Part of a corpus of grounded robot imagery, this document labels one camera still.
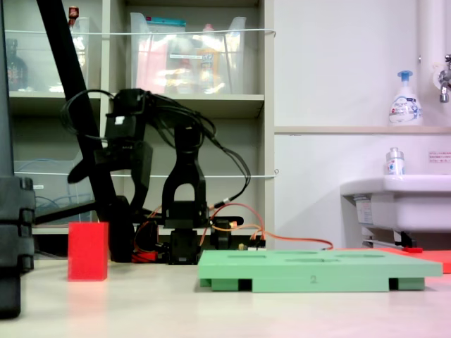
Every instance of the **black clamp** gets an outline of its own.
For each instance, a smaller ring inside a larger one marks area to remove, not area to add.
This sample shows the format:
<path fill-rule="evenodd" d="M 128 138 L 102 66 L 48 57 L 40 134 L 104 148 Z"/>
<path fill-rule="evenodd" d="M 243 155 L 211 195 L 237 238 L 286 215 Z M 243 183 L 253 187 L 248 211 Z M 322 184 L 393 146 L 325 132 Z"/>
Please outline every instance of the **black clamp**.
<path fill-rule="evenodd" d="M 20 276 L 33 269 L 34 222 L 32 180 L 0 177 L 0 318 L 20 313 Z"/>

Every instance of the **transparent container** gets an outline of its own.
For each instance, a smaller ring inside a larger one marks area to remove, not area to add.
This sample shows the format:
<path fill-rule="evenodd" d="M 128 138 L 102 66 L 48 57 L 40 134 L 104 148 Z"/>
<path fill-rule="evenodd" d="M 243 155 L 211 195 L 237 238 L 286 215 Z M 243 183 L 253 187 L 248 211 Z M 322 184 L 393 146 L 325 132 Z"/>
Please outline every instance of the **transparent container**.
<path fill-rule="evenodd" d="M 244 94 L 244 32 L 153 35 L 141 13 L 131 13 L 131 87 L 155 94 Z M 230 28 L 245 28 L 235 18 Z"/>
<path fill-rule="evenodd" d="M 85 33 L 98 31 L 90 18 L 78 18 L 73 27 L 75 50 L 87 88 L 99 88 L 101 36 Z M 5 35 L 11 91 L 63 92 L 46 34 L 6 32 Z M 11 51 L 12 44 L 16 44 L 15 53 Z"/>
<path fill-rule="evenodd" d="M 50 158 L 37 158 L 31 161 L 14 161 L 14 171 L 18 177 L 33 180 L 36 195 L 36 214 L 64 208 L 93 199 L 89 180 L 68 184 L 68 173 L 80 162 L 55 161 Z M 82 213 L 72 217 L 50 222 L 47 225 L 67 225 L 69 222 L 90 222 L 92 213 Z"/>

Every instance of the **pump dispenser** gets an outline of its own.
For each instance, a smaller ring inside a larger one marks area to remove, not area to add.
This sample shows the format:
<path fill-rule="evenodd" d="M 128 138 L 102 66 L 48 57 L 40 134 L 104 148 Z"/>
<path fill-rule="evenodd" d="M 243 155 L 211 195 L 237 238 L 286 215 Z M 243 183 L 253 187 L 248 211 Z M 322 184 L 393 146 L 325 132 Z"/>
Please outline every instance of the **pump dispenser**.
<path fill-rule="evenodd" d="M 397 76 L 401 77 L 402 86 L 395 96 L 388 116 L 389 125 L 422 125 L 423 111 L 418 97 L 409 86 L 410 70 L 403 70 Z"/>

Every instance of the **pipe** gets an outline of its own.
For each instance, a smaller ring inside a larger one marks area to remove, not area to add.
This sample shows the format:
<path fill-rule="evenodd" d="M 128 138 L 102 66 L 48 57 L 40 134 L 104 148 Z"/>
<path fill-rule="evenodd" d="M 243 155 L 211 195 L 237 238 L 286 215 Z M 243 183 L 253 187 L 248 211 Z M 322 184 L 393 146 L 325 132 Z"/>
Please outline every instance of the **pipe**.
<path fill-rule="evenodd" d="M 426 125 L 443 125 L 443 112 L 447 105 L 440 104 L 440 91 L 434 85 L 433 75 L 445 69 L 445 0 L 418 0 L 417 8 L 421 55 L 418 92 L 424 121 Z"/>

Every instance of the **sticker label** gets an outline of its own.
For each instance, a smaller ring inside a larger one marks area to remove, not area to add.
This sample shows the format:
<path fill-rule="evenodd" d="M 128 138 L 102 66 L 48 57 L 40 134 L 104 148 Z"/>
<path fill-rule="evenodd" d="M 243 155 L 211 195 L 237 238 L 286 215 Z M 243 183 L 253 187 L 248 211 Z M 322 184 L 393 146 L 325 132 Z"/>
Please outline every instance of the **sticker label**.
<path fill-rule="evenodd" d="M 392 123 L 407 122 L 420 118 L 421 114 L 421 105 L 416 99 L 399 96 L 396 101 L 393 102 L 388 119 Z"/>
<path fill-rule="evenodd" d="M 371 210 L 371 202 L 367 200 L 356 201 L 357 218 L 359 223 L 373 224 L 373 212 Z"/>
<path fill-rule="evenodd" d="M 451 151 L 429 151 L 429 163 L 451 163 Z"/>

